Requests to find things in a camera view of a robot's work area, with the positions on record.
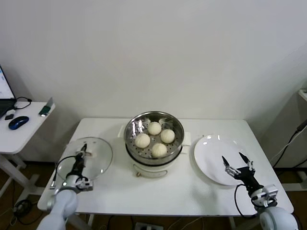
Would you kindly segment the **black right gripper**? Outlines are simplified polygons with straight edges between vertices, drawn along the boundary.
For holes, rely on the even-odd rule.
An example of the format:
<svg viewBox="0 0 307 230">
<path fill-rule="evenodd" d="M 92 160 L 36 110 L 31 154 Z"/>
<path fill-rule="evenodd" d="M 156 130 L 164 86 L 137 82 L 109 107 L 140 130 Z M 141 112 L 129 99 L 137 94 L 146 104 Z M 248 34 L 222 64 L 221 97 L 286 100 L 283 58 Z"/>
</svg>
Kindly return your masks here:
<svg viewBox="0 0 307 230">
<path fill-rule="evenodd" d="M 239 152 L 239 155 L 241 156 L 242 160 L 245 162 L 245 164 L 248 167 L 246 166 L 235 169 L 232 166 L 230 166 L 226 158 L 222 156 L 223 164 L 225 166 L 225 171 L 230 176 L 234 176 L 236 180 L 241 180 L 248 192 L 255 192 L 256 190 L 260 189 L 260 184 L 254 177 L 255 170 L 253 167 L 253 161 L 250 161 L 249 158 L 244 154 L 242 154 L 241 152 Z"/>
</svg>

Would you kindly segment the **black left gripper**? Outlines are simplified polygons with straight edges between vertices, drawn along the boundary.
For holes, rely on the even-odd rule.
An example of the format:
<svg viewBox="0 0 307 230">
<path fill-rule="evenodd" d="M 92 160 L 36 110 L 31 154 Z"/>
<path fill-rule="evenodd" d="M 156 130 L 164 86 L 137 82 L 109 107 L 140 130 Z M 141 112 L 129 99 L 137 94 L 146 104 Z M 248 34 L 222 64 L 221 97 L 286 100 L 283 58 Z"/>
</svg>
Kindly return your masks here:
<svg viewBox="0 0 307 230">
<path fill-rule="evenodd" d="M 83 169 L 85 168 L 84 156 L 87 154 L 87 143 L 83 145 L 81 151 L 76 152 L 75 163 L 73 164 L 71 173 L 72 175 L 82 176 Z"/>
</svg>

